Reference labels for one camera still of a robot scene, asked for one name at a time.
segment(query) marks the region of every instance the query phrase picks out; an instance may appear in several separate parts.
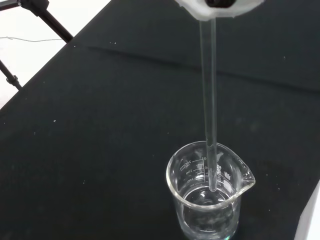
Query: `black table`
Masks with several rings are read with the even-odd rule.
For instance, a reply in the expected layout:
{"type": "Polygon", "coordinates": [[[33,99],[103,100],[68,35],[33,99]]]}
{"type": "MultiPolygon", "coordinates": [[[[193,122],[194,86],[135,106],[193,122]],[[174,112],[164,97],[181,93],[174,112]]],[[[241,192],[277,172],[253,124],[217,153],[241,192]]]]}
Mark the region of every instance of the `black table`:
{"type": "MultiPolygon", "coordinates": [[[[292,240],[320,179],[319,7],[217,21],[218,141],[256,177],[235,240],[292,240]]],[[[112,0],[0,111],[0,239],[183,239],[165,169],[204,138],[199,23],[112,0]]]]}

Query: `water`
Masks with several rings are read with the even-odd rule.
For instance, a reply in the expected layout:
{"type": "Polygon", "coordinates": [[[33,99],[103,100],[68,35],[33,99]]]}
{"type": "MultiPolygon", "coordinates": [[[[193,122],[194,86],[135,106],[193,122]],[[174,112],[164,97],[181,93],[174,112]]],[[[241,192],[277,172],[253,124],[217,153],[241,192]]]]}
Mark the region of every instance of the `water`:
{"type": "MultiPolygon", "coordinates": [[[[184,199],[188,202],[209,206],[219,204],[230,196],[221,189],[211,191],[208,186],[203,186],[189,192],[184,199]]],[[[189,239],[197,240],[227,240],[232,237],[237,229],[240,200],[235,201],[225,208],[203,212],[183,206],[182,228],[189,239]]]]}

